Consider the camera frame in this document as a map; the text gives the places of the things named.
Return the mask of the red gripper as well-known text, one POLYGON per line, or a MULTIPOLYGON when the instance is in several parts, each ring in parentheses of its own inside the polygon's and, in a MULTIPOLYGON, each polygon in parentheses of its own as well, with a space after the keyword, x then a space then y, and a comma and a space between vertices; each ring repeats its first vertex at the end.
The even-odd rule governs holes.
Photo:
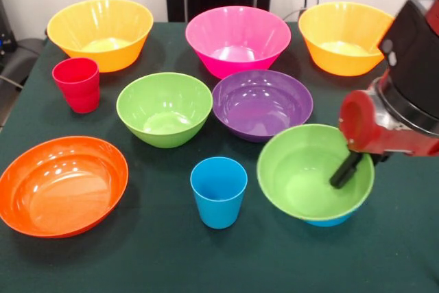
POLYGON ((373 154, 373 165, 386 162, 390 154, 438 156, 438 139, 412 130, 385 109, 372 90, 356 90, 342 102, 339 127, 348 142, 349 155, 330 178, 332 187, 341 189, 357 170, 361 152, 373 154))

